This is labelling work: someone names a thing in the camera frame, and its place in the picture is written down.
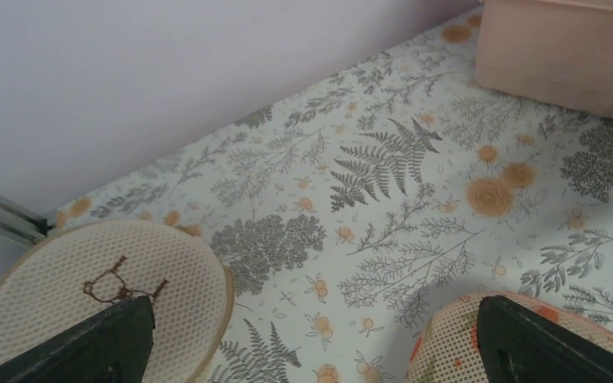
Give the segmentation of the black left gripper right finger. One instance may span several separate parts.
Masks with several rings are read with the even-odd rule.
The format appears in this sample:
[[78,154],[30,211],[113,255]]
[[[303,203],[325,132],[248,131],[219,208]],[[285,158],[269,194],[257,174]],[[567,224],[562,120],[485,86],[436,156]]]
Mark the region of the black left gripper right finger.
[[506,298],[483,298],[477,344],[490,382],[613,382],[613,353]]

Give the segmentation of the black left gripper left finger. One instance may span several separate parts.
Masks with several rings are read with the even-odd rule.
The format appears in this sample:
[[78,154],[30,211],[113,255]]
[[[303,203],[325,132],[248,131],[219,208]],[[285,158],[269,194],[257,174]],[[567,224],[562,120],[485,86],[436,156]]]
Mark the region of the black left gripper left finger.
[[141,382],[155,318],[146,296],[125,298],[0,365],[0,382]]

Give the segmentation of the floral peach mesh laundry bag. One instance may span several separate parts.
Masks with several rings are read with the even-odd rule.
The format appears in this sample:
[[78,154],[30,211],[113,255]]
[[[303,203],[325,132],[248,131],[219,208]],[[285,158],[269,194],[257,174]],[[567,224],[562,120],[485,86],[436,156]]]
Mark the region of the floral peach mesh laundry bag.
[[[486,382],[477,345],[478,308],[493,292],[462,295],[441,308],[418,338],[405,375],[407,382]],[[504,293],[556,325],[613,353],[613,333],[589,319],[537,298]]]

